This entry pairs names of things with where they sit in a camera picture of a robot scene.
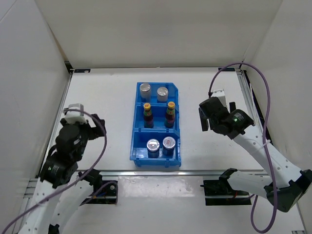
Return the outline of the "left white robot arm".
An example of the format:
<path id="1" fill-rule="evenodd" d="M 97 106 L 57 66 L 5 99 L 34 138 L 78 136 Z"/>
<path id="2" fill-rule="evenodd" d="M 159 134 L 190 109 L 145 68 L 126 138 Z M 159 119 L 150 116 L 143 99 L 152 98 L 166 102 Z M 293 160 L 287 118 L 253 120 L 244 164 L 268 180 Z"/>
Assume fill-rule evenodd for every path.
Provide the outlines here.
<path id="1" fill-rule="evenodd" d="M 59 234 L 83 201 L 101 192 L 101 178 L 95 170 L 99 159 L 71 181 L 87 143 L 100 137 L 107 139 L 105 121 L 89 114 L 95 124 L 92 127 L 86 115 L 85 111 L 71 108 L 60 120 L 62 128 L 40 172 L 33 204 L 23 213 L 27 219 L 19 233 Z"/>

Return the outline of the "silver can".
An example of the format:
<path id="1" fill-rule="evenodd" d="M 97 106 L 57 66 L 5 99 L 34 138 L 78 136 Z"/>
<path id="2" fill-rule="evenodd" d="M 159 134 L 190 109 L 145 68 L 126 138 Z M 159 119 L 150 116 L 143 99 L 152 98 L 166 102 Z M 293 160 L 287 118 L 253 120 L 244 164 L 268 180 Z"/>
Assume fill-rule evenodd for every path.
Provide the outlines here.
<path id="1" fill-rule="evenodd" d="M 144 102 L 150 102 L 150 100 L 151 100 L 151 86 L 149 83 L 140 84 L 139 92 L 140 92 L 141 99 Z"/>
<path id="2" fill-rule="evenodd" d="M 158 102 L 167 102 L 168 100 L 168 89 L 166 87 L 159 87 L 157 89 L 157 101 Z"/>

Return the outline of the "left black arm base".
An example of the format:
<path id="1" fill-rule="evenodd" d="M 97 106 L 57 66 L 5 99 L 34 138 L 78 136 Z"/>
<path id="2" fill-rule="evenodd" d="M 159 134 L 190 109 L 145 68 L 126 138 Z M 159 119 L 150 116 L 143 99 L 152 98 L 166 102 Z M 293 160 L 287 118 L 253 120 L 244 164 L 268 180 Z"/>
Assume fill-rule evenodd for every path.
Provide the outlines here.
<path id="1" fill-rule="evenodd" d="M 116 205 L 118 202 L 118 181 L 102 180 L 95 185 L 93 192 L 81 203 L 100 204 L 100 205 Z"/>

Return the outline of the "sauce bottle yellow cap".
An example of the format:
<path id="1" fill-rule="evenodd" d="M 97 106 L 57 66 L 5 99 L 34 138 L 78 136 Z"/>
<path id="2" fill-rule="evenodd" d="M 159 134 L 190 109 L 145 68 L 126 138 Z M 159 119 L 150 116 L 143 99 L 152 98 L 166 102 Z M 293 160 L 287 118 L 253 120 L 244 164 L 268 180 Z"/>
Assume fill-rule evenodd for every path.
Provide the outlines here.
<path id="1" fill-rule="evenodd" d="M 171 128 L 174 126 L 175 116 L 176 116 L 175 106 L 176 105 L 173 101 L 170 101 L 167 105 L 167 110 L 165 114 L 165 122 L 164 122 L 167 128 Z"/>
<path id="2" fill-rule="evenodd" d="M 154 127 L 154 117 L 152 113 L 152 108 L 150 103 L 145 103 L 143 105 L 143 119 L 144 119 L 144 127 L 145 128 L 153 128 Z"/>

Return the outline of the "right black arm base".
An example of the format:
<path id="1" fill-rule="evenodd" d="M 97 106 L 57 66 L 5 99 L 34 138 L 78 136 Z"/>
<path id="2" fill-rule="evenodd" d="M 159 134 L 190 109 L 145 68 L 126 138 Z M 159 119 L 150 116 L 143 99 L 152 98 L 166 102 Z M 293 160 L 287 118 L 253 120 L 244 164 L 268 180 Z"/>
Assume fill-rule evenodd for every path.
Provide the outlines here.
<path id="1" fill-rule="evenodd" d="M 227 192 L 221 188 L 219 180 L 203 180 L 206 206 L 251 205 L 251 195 L 245 191 Z"/>

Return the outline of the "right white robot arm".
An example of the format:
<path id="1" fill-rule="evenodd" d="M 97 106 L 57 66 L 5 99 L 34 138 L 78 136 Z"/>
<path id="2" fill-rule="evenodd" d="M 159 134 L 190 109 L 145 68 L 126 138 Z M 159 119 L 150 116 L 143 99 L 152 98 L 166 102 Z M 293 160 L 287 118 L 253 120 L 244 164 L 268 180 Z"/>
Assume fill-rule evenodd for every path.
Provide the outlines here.
<path id="1" fill-rule="evenodd" d="M 311 170 L 301 170 L 288 161 L 269 141 L 263 142 L 261 130 L 244 111 L 228 111 L 219 98 L 211 97 L 199 105 L 210 129 L 227 136 L 246 150 L 269 177 L 248 175 L 229 168 L 219 177 L 219 190 L 230 195 L 245 191 L 266 198 L 281 212 L 288 212 L 312 183 Z"/>

